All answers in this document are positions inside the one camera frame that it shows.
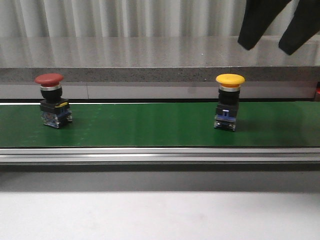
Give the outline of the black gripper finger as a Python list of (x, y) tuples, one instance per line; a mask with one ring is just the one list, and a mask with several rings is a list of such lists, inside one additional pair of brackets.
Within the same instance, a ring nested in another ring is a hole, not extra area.
[(319, 31), (320, 1), (300, 0), (278, 47), (287, 55), (292, 55)]
[(290, 0), (247, 0), (237, 42), (251, 50)]

